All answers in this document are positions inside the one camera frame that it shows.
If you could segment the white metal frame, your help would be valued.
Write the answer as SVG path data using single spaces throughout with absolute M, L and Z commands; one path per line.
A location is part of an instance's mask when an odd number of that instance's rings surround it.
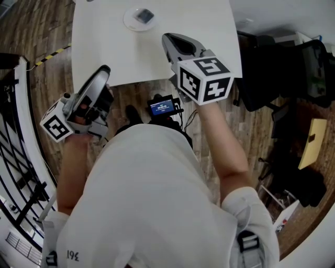
M 284 191 L 284 196 L 282 198 L 277 198 L 263 184 L 260 185 L 260 189 L 264 190 L 283 210 L 293 205 L 297 206 L 300 203 L 299 200 L 287 190 Z

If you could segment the person's left forearm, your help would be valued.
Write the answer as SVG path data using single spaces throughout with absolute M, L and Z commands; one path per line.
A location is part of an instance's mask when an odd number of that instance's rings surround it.
M 87 180 L 90 135 L 70 135 L 65 139 L 57 185 L 58 211 L 70 215 L 81 198 Z

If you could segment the black bag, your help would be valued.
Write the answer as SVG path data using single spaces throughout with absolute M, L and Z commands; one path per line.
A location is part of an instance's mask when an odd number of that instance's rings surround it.
M 303 207 L 317 207 L 327 188 L 324 176 L 311 167 L 298 168 L 295 157 L 276 160 L 273 165 L 273 193 L 290 192 Z

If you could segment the black office chair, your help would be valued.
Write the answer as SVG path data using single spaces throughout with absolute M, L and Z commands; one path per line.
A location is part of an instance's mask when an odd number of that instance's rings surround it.
M 335 57 L 320 40 L 283 46 L 268 35 L 238 31 L 242 77 L 236 79 L 238 98 L 248 111 L 278 97 L 305 99 L 323 108 L 335 101 Z

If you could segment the person's white shirt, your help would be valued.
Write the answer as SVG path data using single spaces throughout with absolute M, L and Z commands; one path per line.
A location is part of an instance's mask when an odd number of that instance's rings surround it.
M 43 222 L 42 268 L 275 268 L 278 240 L 255 189 L 216 205 L 186 138 L 143 124 L 103 148 L 70 215 Z

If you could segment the person's left hand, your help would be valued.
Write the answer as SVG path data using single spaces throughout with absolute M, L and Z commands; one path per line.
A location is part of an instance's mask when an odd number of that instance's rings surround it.
M 81 104 L 74 112 L 73 121 L 79 125 L 87 125 L 86 123 L 86 110 L 89 108 L 87 104 Z

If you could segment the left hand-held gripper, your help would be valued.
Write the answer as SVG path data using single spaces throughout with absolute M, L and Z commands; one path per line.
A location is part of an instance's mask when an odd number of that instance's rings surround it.
M 112 90 L 106 85 L 110 67 L 100 66 L 77 93 L 64 93 L 43 116 L 40 126 L 55 141 L 60 142 L 72 134 L 90 134 L 101 140 L 108 132 L 107 116 L 114 101 Z M 87 125 L 73 121 L 74 112 L 81 104 L 87 104 Z

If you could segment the black metal railing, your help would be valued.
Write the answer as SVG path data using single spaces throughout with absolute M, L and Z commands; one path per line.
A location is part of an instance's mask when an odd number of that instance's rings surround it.
M 51 194 L 25 144 L 19 93 L 13 72 L 0 78 L 0 266 L 40 268 L 44 233 L 37 220 Z

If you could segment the round white dish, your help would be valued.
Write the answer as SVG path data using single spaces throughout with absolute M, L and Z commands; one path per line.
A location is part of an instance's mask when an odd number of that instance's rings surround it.
M 148 31 L 151 30 L 152 28 L 154 28 L 156 26 L 156 24 L 158 23 L 158 14 L 157 12 L 154 12 L 151 9 L 148 9 L 150 11 L 152 11 L 154 13 L 154 19 L 147 25 L 141 24 L 138 21 L 136 21 L 133 17 L 133 14 L 135 13 L 136 9 L 138 8 L 144 8 L 144 7 L 138 7 L 138 6 L 134 6 L 128 10 L 125 11 L 124 16 L 123 16 L 123 23 L 124 25 L 135 32 L 144 32 L 144 31 Z

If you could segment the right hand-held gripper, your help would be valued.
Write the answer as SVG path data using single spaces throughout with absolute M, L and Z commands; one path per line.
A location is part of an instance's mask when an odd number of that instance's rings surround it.
M 228 97 L 235 74 L 223 59 L 199 41 L 177 33 L 165 33 L 162 45 L 177 90 L 199 106 Z

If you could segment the person's right black shoe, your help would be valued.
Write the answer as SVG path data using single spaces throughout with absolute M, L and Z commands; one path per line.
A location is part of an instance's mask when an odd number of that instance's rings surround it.
M 142 119 L 137 111 L 137 109 L 132 106 L 132 105 L 127 105 L 126 106 L 126 109 L 125 109 L 125 112 L 126 112 L 126 116 L 129 120 L 129 123 L 131 125 L 136 125 L 136 124 L 141 124 L 142 123 Z

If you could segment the person's right forearm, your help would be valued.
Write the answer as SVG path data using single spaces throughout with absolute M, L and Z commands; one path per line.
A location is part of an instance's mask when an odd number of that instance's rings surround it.
M 220 201 L 223 202 L 231 192 L 251 186 L 247 156 L 218 103 L 196 108 L 219 177 Z

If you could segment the black flat panel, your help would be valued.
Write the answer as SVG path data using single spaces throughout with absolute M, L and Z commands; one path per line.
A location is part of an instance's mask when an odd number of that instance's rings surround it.
M 271 138 L 283 139 L 287 136 L 289 104 L 284 104 L 272 112 L 273 128 Z

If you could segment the yellow black hazard tape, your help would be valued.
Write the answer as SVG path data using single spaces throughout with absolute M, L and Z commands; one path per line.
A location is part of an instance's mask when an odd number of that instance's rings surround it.
M 71 46 L 72 46 L 72 44 L 69 43 L 67 46 L 65 46 L 65 47 L 63 47 L 63 48 L 60 48 L 60 49 L 56 50 L 55 52 L 49 54 L 49 55 L 46 56 L 45 58 L 43 58 L 43 59 L 41 59 L 40 61 L 36 62 L 36 63 L 34 64 L 33 68 L 42 65 L 44 62 L 46 62 L 46 61 L 48 61 L 48 60 L 54 58 L 57 54 L 63 52 L 64 50 L 70 48 Z

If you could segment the small black monitor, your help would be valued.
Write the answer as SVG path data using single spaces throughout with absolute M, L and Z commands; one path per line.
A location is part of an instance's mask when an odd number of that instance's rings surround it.
M 147 101 L 147 105 L 151 116 L 161 116 L 176 111 L 172 95 L 156 97 Z

